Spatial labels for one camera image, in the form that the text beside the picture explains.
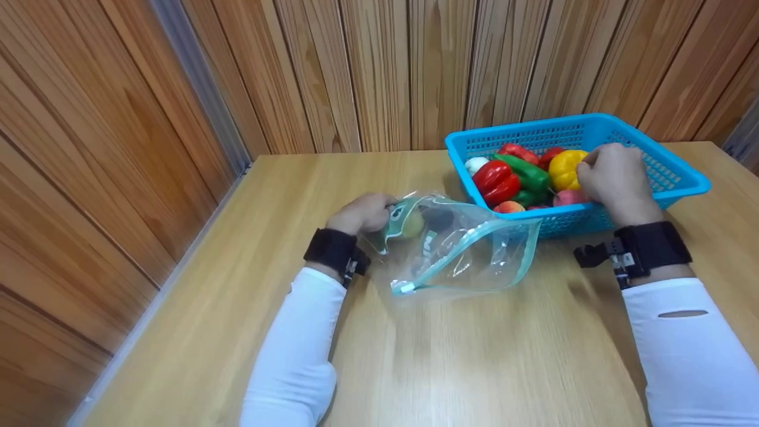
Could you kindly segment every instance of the black wrist strap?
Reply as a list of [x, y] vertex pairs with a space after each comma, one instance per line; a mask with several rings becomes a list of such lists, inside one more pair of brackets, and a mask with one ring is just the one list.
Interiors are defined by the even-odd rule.
[[596, 267], [611, 259], [622, 289], [629, 287], [628, 279], [648, 277], [654, 268], [693, 261], [669, 221], [623, 227], [614, 232], [611, 242], [581, 246], [573, 254], [580, 268]]
[[623, 227], [616, 230], [614, 236], [622, 241], [635, 261], [627, 266], [627, 274], [632, 279], [647, 277], [657, 267], [693, 261], [680, 233], [669, 221]]
[[358, 273], [364, 275], [370, 259], [358, 246], [358, 238], [335, 229], [317, 229], [311, 238], [303, 259], [316, 262], [337, 271], [346, 288]]

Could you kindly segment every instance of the basket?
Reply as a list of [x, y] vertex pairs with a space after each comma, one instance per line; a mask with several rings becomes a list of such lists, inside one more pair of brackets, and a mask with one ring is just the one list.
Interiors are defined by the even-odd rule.
[[[503, 144], [518, 144], [538, 156], [551, 147], [591, 151], [619, 142], [643, 151], [653, 199], [666, 209], [685, 196], [711, 188], [709, 180], [643, 132], [613, 115], [593, 113], [454, 132], [446, 137], [448, 155], [470, 201], [487, 208], [464, 163], [489, 156]], [[606, 209], [598, 203], [570, 204], [517, 213], [497, 213], [508, 220], [541, 218], [540, 238], [556, 238], [612, 228]]]

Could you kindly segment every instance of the wood paneling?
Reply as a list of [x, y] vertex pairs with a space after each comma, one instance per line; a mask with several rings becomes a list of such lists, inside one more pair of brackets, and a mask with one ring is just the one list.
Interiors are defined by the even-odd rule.
[[231, 167], [150, 7], [150, 0], [99, 1], [203, 180], [216, 201], [221, 201], [234, 181]]
[[406, 2], [340, 2], [362, 148], [364, 151], [410, 150]]
[[444, 148], [464, 128], [476, 2], [409, 2], [411, 147]]
[[580, 114], [591, 94], [625, 0], [555, 0], [522, 119]]
[[157, 292], [2, 138], [0, 283], [110, 352]]
[[425, 150], [583, 112], [724, 139], [755, 91], [751, 63], [739, 69], [759, 40], [748, 0], [183, 1], [206, 49], [231, 62], [232, 46], [272, 152], [310, 152], [290, 144], [306, 123], [319, 152], [356, 150], [356, 128], [364, 151]]
[[361, 151], [340, 10], [328, 0], [276, 0], [313, 143], [320, 153]]
[[709, 115], [696, 132], [695, 138], [713, 141], [722, 145], [735, 126], [751, 107], [759, 94], [759, 44], [754, 48], [735, 77], [709, 111]]
[[176, 261], [134, 205], [68, 124], [56, 120], [1, 56], [0, 129], [80, 209], [97, 219], [154, 283], [169, 276]]
[[212, 0], [182, 0], [182, 3], [250, 157], [255, 160], [260, 154], [269, 154], [258, 115]]
[[[216, 201], [103, 10], [91, 0], [7, 0], [0, 3], [0, 40], [2, 55], [77, 150], [102, 167], [179, 260]], [[37, 141], [14, 143], [33, 152]], [[55, 175], [49, 163], [36, 162]], [[60, 167], [81, 179], [72, 165]]]
[[641, 130], [690, 140], [759, 39], [759, 2], [706, 0], [653, 97]]
[[498, 71], [493, 124], [521, 120], [549, 0], [511, 0]]
[[466, 129], [490, 126], [493, 122], [509, 3], [502, 0], [480, 0], [471, 52]]
[[273, 0], [214, 0], [213, 4], [271, 152], [313, 153], [300, 88]]
[[0, 288], [0, 421], [64, 425], [110, 356]]
[[586, 112], [608, 112], [637, 125], [703, 2], [628, 2]]

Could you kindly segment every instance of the hand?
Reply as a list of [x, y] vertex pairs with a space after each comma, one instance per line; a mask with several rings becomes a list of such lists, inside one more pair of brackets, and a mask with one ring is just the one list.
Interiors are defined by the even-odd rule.
[[582, 191], [606, 206], [618, 226], [664, 220], [653, 200], [643, 154], [638, 148], [604, 144], [577, 165]]
[[382, 229], [390, 220], [390, 209], [398, 199], [382, 193], [366, 193], [346, 204], [327, 221], [326, 228], [352, 236]]

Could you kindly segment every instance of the left hand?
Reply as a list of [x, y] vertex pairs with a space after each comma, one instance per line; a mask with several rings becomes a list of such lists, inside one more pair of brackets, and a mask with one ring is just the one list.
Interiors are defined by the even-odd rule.
[[359, 232], [382, 229], [390, 220], [390, 208], [398, 199], [383, 193], [366, 193], [329, 218], [328, 229], [336, 229], [352, 236]]

